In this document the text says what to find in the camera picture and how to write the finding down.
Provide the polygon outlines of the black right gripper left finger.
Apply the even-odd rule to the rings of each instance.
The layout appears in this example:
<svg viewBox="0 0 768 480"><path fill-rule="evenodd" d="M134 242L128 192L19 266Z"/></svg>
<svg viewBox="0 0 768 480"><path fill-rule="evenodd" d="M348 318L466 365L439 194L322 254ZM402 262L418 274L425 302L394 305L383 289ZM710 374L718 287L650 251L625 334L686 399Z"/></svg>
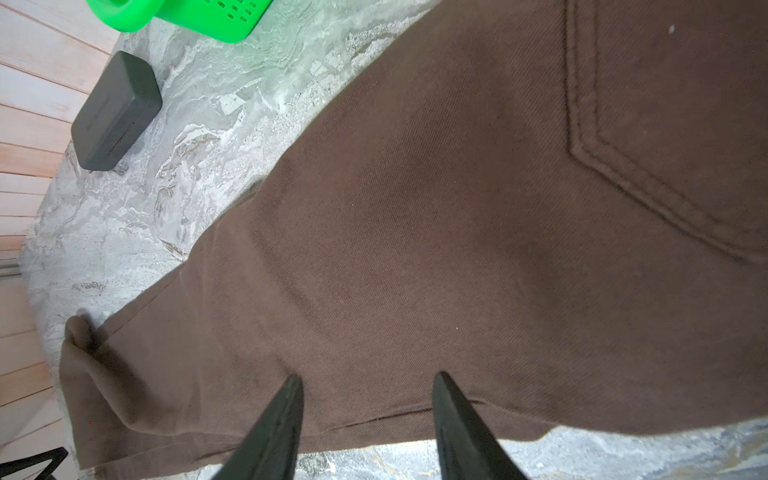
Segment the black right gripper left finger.
<svg viewBox="0 0 768 480"><path fill-rule="evenodd" d="M214 480L291 480L295 476L304 389L290 375Z"/></svg>

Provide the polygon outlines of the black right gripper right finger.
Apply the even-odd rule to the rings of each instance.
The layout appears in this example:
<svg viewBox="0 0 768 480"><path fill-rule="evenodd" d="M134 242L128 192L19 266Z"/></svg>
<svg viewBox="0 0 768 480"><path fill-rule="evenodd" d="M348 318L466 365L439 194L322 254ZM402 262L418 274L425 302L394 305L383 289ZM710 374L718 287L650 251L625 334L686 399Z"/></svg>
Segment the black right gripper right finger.
<svg viewBox="0 0 768 480"><path fill-rule="evenodd" d="M434 377L432 411L443 480L527 479L447 372Z"/></svg>

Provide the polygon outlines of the brown trousers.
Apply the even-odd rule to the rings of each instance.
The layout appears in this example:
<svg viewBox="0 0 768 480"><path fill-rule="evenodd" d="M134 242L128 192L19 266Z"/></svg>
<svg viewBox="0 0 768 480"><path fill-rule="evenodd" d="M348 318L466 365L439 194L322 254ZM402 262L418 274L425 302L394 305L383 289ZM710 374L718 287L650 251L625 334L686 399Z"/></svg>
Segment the brown trousers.
<svg viewBox="0 0 768 480"><path fill-rule="evenodd" d="M444 1L60 380L79 464L219 463L290 374L301 447L767 413L767 5Z"/></svg>

